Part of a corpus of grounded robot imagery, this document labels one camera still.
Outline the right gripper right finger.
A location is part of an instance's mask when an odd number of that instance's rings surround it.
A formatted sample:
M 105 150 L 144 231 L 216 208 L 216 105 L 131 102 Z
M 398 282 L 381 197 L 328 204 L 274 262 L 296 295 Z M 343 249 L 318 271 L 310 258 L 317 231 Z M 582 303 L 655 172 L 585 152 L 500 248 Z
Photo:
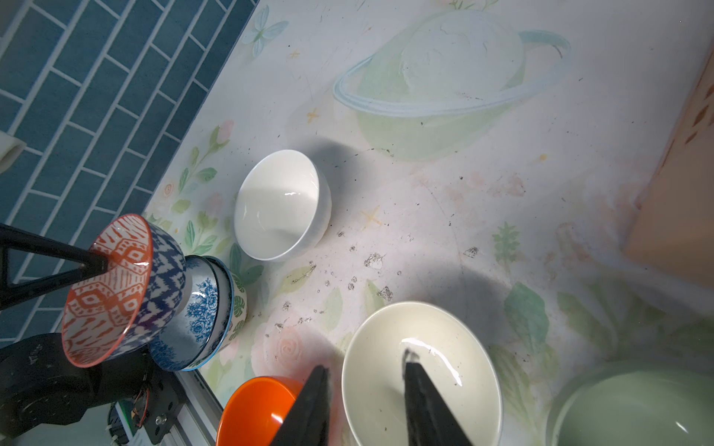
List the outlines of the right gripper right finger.
M 403 382 L 410 446 L 472 444 L 411 349 L 403 354 Z

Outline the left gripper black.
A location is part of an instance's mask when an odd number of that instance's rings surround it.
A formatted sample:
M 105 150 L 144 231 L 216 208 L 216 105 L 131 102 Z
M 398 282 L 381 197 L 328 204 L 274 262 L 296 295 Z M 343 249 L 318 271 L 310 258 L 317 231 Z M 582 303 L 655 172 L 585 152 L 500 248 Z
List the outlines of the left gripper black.
M 70 261 L 77 269 L 13 284 L 9 251 Z M 1 225 L 1 310 L 109 271 L 107 256 Z M 152 438 L 167 432 L 167 373 L 141 348 L 89 368 L 73 365 L 61 335 L 39 334 L 1 349 L 1 436 L 17 438 L 40 425 L 67 426 L 87 410 L 132 400 L 133 422 Z

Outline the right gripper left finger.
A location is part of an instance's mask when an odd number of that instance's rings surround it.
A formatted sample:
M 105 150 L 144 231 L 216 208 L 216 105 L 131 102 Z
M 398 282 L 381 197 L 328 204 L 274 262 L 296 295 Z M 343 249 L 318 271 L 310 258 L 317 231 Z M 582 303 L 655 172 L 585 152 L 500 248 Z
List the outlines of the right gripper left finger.
M 327 446 L 329 443 L 331 381 L 329 369 L 316 365 L 297 396 L 271 446 Z

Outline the cream bowl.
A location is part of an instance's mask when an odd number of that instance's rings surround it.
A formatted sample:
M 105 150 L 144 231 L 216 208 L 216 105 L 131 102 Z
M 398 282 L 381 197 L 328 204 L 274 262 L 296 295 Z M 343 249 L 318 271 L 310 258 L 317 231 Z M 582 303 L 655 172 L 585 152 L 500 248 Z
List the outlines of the cream bowl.
M 421 302 L 375 312 L 348 347 L 341 379 L 361 445 L 497 445 L 503 402 L 485 348 L 459 319 Z

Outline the red patterned bowl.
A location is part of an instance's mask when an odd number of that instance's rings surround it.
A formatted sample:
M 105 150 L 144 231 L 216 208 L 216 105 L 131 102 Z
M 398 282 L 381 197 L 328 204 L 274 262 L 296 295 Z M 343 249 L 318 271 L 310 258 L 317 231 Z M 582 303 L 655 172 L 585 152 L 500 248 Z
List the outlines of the red patterned bowl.
M 65 357 L 80 368 L 150 343 L 183 307 L 186 284 L 179 244 L 139 215 L 115 219 L 90 251 L 108 271 L 70 288 L 61 327 Z

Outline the green leaf patterned bowl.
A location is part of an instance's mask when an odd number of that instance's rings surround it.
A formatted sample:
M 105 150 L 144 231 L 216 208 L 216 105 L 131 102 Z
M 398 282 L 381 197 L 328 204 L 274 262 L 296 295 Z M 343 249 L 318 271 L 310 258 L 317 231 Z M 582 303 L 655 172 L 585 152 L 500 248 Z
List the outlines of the green leaf patterned bowl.
M 231 279 L 232 285 L 232 319 L 219 352 L 227 349 L 232 340 L 237 338 L 247 319 L 247 292 L 245 291 L 245 286 L 238 276 L 229 269 L 227 269 L 227 274 Z

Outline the blue floral patterned bowl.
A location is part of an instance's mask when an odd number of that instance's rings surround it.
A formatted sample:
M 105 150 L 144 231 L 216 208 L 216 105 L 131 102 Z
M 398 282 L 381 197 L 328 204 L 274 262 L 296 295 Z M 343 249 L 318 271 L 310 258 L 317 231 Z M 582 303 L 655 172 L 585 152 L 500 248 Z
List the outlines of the blue floral patterned bowl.
M 186 278 L 186 306 L 150 343 L 155 364 L 168 372 L 195 370 L 207 362 L 231 319 L 232 286 L 219 262 L 187 256 Z

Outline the white bowl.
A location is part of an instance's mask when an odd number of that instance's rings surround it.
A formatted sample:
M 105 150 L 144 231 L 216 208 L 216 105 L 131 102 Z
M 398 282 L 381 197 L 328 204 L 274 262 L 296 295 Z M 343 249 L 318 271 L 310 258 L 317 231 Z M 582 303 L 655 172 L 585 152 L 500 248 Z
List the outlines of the white bowl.
M 262 159 L 245 178 L 237 195 L 234 232 L 251 258 L 286 262 L 318 245 L 331 213 L 324 174 L 304 153 L 282 150 Z

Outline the light green bowl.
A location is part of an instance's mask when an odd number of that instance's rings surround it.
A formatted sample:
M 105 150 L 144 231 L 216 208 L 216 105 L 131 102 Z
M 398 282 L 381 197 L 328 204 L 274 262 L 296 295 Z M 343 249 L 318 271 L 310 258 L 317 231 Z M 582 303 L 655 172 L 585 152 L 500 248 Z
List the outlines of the light green bowl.
M 553 401 L 548 445 L 711 445 L 713 375 L 669 364 L 612 362 Z

